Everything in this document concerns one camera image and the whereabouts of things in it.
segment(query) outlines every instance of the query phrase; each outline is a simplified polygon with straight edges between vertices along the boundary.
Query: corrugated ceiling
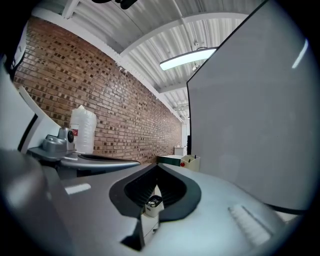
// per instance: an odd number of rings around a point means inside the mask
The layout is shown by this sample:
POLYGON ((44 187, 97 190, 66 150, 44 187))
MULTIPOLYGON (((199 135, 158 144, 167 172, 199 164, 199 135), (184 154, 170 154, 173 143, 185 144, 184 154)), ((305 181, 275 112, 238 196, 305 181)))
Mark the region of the corrugated ceiling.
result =
MULTIPOLYGON (((204 61, 166 71, 160 68, 160 62, 198 47, 218 47, 262 3, 262 0, 175 0, 175 5, 174 0, 138 0, 122 10, 114 1, 102 4, 73 1, 76 4, 70 19, 119 54, 124 51, 121 55, 155 89, 161 92, 166 88, 164 96, 173 108, 188 104, 188 93, 186 88, 170 90, 170 86, 184 85, 193 74, 193 67, 204 61)), ((67 0, 45 0, 39 6, 62 15, 66 4, 67 0)), ((182 118, 189 116, 189 110, 178 113, 182 118)))

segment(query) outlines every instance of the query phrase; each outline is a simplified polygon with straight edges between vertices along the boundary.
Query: red brick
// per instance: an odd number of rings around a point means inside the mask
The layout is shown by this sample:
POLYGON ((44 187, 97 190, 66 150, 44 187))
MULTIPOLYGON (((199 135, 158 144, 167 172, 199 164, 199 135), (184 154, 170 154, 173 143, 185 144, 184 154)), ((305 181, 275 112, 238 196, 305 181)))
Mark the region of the red brick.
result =
POLYGON ((174 146, 181 142, 181 123, 109 56, 35 17, 28 22, 27 36, 27 52, 15 73, 15 84, 23 84, 57 124, 68 125, 71 109, 83 105, 98 117, 94 154, 141 163, 173 155, 174 146))

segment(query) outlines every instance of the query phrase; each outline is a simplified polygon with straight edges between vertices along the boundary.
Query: white cabinet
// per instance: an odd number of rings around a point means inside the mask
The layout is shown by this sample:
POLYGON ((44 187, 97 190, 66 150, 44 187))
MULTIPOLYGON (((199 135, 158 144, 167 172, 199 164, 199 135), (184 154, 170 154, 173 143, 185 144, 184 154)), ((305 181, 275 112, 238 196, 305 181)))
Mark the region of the white cabinet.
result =
POLYGON ((178 156, 186 156, 187 155, 187 147, 186 146, 175 146, 174 154, 178 156))

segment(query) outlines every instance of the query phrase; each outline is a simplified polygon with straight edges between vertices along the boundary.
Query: gray plastic panel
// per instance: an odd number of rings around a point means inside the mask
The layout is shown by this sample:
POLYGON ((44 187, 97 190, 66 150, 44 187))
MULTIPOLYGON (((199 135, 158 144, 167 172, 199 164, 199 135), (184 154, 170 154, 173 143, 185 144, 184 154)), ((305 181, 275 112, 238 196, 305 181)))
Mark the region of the gray plastic panel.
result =
POLYGON ((268 1, 187 83, 200 172, 306 210, 319 179, 319 84, 308 41, 268 1))

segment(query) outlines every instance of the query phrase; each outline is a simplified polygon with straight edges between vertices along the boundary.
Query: white plastic jug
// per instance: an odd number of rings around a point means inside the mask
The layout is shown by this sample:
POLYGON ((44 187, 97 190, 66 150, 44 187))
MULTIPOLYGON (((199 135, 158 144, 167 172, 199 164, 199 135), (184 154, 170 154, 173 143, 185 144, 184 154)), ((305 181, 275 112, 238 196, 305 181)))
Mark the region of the white plastic jug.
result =
POLYGON ((92 154, 94 151, 97 117, 82 105, 72 110, 70 129, 74 135, 74 145, 78 152, 92 154))

